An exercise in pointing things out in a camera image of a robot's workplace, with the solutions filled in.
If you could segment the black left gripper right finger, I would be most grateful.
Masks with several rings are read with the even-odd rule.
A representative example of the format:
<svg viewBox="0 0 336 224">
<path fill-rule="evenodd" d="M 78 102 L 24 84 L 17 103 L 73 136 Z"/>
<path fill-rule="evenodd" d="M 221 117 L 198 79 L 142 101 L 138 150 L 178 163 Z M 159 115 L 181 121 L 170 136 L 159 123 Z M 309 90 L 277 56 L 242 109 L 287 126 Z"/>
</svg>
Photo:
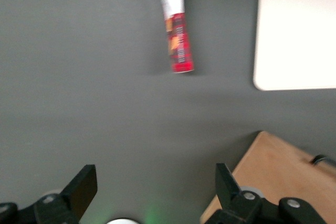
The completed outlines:
<svg viewBox="0 0 336 224">
<path fill-rule="evenodd" d="M 224 163 L 216 164 L 215 188 L 222 208 L 216 210 L 206 224 L 255 222 L 261 212 L 261 197 L 253 191 L 241 190 Z"/>
</svg>

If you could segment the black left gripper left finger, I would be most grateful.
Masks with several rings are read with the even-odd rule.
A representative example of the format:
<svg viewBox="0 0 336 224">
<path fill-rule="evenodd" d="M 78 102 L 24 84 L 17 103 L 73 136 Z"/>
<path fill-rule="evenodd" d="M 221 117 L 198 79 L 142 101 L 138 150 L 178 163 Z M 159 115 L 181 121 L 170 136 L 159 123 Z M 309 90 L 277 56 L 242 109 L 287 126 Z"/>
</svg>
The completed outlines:
<svg viewBox="0 0 336 224">
<path fill-rule="evenodd" d="M 79 223 L 98 190 L 95 165 L 85 165 L 58 194 L 34 204 L 37 223 Z"/>
</svg>

